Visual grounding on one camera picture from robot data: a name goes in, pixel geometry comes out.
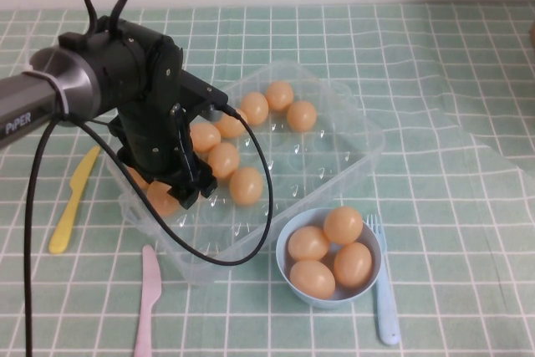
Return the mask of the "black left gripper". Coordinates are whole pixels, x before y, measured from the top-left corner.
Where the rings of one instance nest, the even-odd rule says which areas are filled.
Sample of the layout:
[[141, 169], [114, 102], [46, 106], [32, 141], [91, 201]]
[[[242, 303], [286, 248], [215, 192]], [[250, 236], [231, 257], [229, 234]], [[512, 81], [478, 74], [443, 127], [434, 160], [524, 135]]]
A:
[[123, 162], [148, 181], [171, 188], [167, 194], [189, 209], [200, 194], [218, 187], [211, 167], [193, 150], [188, 112], [178, 102], [159, 108], [130, 102], [118, 108], [112, 128], [123, 145]]

